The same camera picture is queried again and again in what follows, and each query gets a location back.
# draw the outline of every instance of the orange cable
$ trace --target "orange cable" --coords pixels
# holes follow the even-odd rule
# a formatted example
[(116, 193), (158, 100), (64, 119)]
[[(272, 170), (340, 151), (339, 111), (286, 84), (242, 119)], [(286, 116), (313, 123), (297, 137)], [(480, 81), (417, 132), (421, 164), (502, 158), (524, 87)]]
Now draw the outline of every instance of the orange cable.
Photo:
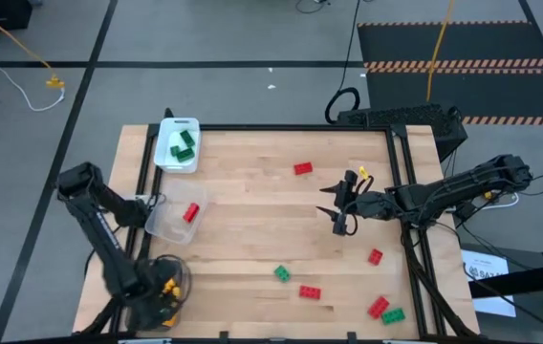
[(435, 66), (435, 60), (437, 59), (437, 52), (442, 46), (442, 39), (444, 39), (444, 32), (447, 23), (450, 21), (450, 15), (452, 14), (452, 8), (454, 7), (454, 0), (450, 0), (450, 4), (447, 7), (447, 14), (445, 15), (444, 24), (440, 30), (440, 35), (437, 37), (437, 44), (435, 44), (435, 50), (433, 51), (433, 57), (431, 58), (431, 65), (428, 68), (428, 82), (426, 84), (426, 101), (431, 99), (431, 85), (433, 84), (433, 70)]

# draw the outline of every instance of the wooden table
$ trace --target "wooden table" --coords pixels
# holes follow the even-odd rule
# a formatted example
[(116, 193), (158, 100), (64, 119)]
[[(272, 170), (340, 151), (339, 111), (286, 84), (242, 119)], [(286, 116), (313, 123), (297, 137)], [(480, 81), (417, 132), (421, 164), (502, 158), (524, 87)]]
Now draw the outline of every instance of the wooden table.
[[(109, 185), (133, 195), (139, 175), (145, 125), (124, 126)], [(419, 183), (442, 177), (429, 127), (408, 127)], [(346, 169), (364, 166), (376, 180), (372, 189), (393, 184), (383, 133), (204, 131), (198, 171), (167, 175), (204, 186), (210, 203), (192, 243), (172, 245), (154, 238), (150, 256), (173, 253), (186, 259), (193, 291), (180, 324), (168, 333), (142, 336), (268, 338), (417, 338), (418, 332), (399, 221), (360, 220), (354, 237), (338, 237), (315, 205), (333, 208), (332, 194)], [(396, 144), (402, 166), (401, 146)], [(311, 161), (314, 172), (296, 176), (293, 165)], [(152, 180), (154, 166), (148, 173)], [(407, 178), (402, 171), (402, 180)], [(453, 226), (450, 218), (440, 222)], [(126, 231), (119, 238), (124, 242)], [(446, 228), (428, 231), (439, 289), (454, 311), (479, 332), (461, 252)], [(367, 262), (373, 248), (383, 252), (379, 266)], [(282, 264), (293, 275), (280, 283), (273, 270)], [(322, 289), (320, 301), (298, 296), (299, 286)], [(402, 323), (384, 326), (367, 309), (384, 296), (403, 308)], [(86, 276), (74, 330), (86, 327), (109, 295), (95, 256)], [(434, 333), (430, 302), (423, 292), (426, 322)]]

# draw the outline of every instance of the red block in bin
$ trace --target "red block in bin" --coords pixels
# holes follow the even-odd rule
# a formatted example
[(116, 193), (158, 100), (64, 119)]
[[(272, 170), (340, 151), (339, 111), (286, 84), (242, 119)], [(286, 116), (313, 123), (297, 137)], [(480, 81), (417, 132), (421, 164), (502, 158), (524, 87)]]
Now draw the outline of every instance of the red block in bin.
[(378, 251), (377, 249), (372, 250), (368, 259), (369, 263), (378, 265), (380, 260), (382, 260), (382, 252)]
[(294, 166), (294, 174), (297, 176), (304, 173), (310, 173), (312, 170), (311, 162), (300, 163)]
[(320, 300), (320, 289), (313, 287), (299, 287), (299, 296)]
[(185, 219), (185, 221), (190, 224), (198, 212), (199, 212), (199, 206), (196, 204), (191, 204), (188, 206), (188, 209), (186, 210), (185, 215), (183, 215), (183, 219)]
[(374, 319), (380, 318), (382, 313), (386, 310), (389, 303), (386, 301), (386, 299), (383, 296), (380, 296), (376, 302), (374, 302), (373, 305), (369, 308), (369, 311), (367, 313), (371, 315)]

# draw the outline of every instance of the green lego brick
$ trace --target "green lego brick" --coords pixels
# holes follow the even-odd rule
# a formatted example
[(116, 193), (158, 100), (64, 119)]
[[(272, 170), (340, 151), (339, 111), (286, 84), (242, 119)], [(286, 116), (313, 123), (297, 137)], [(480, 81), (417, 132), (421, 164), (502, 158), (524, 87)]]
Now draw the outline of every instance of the green lego brick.
[(402, 309), (395, 309), (382, 314), (382, 323), (384, 325), (390, 325), (403, 320), (405, 320), (405, 314), (403, 314)]
[(172, 155), (172, 157), (176, 157), (180, 153), (180, 147), (179, 146), (171, 146), (169, 148), (169, 154)]
[(195, 145), (195, 141), (188, 134), (188, 131), (184, 130), (182, 133), (180, 133), (180, 136), (183, 138), (183, 141), (186, 143), (187, 147), (192, 147)]
[(289, 282), (289, 280), (291, 279), (291, 274), (283, 266), (279, 266), (278, 268), (276, 268), (273, 273), (275, 273), (275, 275), (278, 276), (278, 278), (282, 282)]
[(193, 150), (190, 148), (186, 148), (182, 152), (178, 152), (176, 155), (176, 159), (178, 159), (178, 162), (187, 161), (189, 159), (193, 159), (195, 157), (195, 153), (193, 153)]

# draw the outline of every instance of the plastic container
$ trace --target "plastic container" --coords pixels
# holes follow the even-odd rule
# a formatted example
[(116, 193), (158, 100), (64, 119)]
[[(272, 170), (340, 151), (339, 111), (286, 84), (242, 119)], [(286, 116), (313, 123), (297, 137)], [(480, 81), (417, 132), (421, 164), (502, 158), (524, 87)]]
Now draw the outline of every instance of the plastic container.
[[(161, 192), (165, 195), (157, 203), (144, 228), (152, 235), (172, 243), (186, 245), (191, 242), (207, 207), (206, 190), (196, 183), (177, 179), (163, 181)], [(199, 211), (191, 223), (183, 219), (191, 204)]]
[[(188, 161), (179, 162), (176, 157), (172, 157), (170, 148), (175, 145), (179, 146), (181, 150), (187, 148), (180, 136), (180, 133), (184, 130), (188, 131), (188, 134), (195, 141), (195, 145), (191, 147), (195, 157)], [(154, 163), (167, 173), (195, 172), (197, 170), (197, 160), (199, 159), (201, 137), (199, 120), (195, 118), (165, 118), (161, 121), (159, 135), (157, 136)]]

